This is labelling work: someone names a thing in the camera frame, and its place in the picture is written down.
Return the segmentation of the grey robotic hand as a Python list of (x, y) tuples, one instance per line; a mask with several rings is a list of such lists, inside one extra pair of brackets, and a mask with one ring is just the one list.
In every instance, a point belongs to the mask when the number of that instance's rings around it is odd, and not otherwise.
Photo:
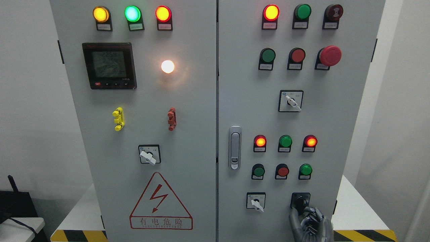
[(304, 215), (299, 215), (296, 208), (290, 210), (289, 222), (295, 242), (334, 241), (332, 223), (318, 208), (306, 207)]

